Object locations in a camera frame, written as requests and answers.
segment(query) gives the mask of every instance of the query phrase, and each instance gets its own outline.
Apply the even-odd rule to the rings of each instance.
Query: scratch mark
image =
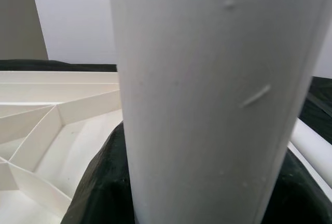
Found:
[[[242,104],[240,104],[240,108],[244,108],[244,107],[247,107],[247,106],[255,103],[257,100],[262,98],[265,94],[267,94],[270,90],[271,90],[271,85],[267,84],[259,92],[255,93],[253,96],[249,97]]]

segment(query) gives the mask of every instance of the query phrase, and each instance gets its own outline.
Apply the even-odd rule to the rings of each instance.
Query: white tube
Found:
[[[260,222],[329,5],[112,0],[140,224]]]
[[[332,188],[332,145],[299,119],[290,140]]]

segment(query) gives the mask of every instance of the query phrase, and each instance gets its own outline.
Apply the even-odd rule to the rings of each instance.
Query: white cylinder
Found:
[[[332,145],[299,119],[290,140],[332,188]]]
[[[329,0],[111,0],[140,224],[259,223]]]

